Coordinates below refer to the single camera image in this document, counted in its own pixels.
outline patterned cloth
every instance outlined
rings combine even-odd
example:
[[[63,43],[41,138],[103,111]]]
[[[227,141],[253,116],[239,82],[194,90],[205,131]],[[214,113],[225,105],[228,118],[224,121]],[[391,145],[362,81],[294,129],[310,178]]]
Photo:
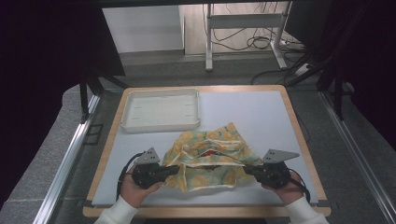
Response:
[[[179,165],[165,186],[182,191],[233,188],[238,179],[251,177],[245,164],[261,164],[233,123],[212,132],[184,132],[166,152],[163,165]]]

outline hand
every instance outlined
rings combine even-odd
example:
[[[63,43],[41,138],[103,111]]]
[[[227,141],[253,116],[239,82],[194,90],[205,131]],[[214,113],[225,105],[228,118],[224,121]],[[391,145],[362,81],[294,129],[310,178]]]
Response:
[[[128,171],[128,174],[131,174],[133,169],[134,166]],[[132,207],[137,208],[150,193],[156,191],[162,185],[163,182],[159,182],[148,189],[142,189],[134,183],[131,175],[125,175],[122,180],[120,196]]]
[[[294,172],[290,172],[291,178],[295,179],[298,182],[301,182],[301,178]],[[283,204],[287,205],[290,203],[294,203],[295,201],[304,197],[303,192],[299,187],[293,185],[292,183],[288,183],[285,187],[281,189],[272,189],[262,184],[262,187],[265,189],[269,189],[273,191],[277,196],[282,200]]]

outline gray floor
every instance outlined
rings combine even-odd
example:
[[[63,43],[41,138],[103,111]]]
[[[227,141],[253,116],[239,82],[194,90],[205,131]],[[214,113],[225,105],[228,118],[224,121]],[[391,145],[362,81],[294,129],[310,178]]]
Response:
[[[205,72],[203,57],[180,57],[172,54],[166,60],[158,55],[121,55],[127,77],[121,80],[134,87],[186,85],[249,85],[251,78],[276,69],[269,53],[215,56],[214,71]],[[258,77],[255,84],[275,84],[282,74]],[[311,77],[288,88],[290,99],[318,170],[323,188],[332,206],[331,223],[388,223],[375,197],[367,187],[358,166],[329,116]],[[93,174],[101,156],[112,117],[117,110],[122,89],[103,80],[106,87],[98,110],[93,115],[92,135],[78,153],[75,165],[56,204],[50,223],[93,223],[82,215],[81,202],[87,196]],[[396,199],[396,153],[344,97],[345,123],[390,198]],[[0,223],[32,223],[45,198],[51,181],[64,157],[80,120],[79,88],[64,94],[64,106],[34,161],[14,189],[0,212]],[[213,220],[134,219],[133,223],[203,223]],[[286,218],[269,218],[267,223],[287,223]],[[216,219],[216,223],[263,223],[260,219]]]

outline plastic tray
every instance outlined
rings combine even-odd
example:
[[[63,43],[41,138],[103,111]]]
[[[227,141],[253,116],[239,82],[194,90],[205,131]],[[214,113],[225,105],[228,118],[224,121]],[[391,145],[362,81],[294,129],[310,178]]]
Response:
[[[122,114],[127,133],[165,133],[192,130],[201,125],[196,89],[132,91]]]

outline white sleeve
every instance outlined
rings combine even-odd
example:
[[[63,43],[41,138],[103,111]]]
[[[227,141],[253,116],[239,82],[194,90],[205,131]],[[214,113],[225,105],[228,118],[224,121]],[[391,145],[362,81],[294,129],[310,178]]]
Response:
[[[290,212],[290,224],[329,224],[323,214],[315,212],[305,197],[285,207]]]
[[[120,196],[113,206],[102,212],[95,224],[129,224],[137,211]]]

